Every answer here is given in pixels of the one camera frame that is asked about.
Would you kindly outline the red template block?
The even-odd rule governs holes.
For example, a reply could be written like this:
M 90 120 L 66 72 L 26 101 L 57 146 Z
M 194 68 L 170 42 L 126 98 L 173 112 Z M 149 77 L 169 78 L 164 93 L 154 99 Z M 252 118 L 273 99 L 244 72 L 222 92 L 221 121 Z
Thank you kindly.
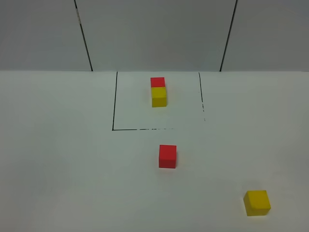
M 154 87 L 165 87 L 164 77 L 151 77 L 151 88 Z

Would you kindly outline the yellow template block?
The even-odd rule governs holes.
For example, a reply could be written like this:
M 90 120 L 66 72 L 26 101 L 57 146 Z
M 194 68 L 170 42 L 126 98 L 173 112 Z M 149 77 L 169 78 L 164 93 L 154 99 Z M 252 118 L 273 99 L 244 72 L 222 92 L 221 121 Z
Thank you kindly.
M 152 87 L 152 107 L 167 106 L 167 91 L 165 87 Z

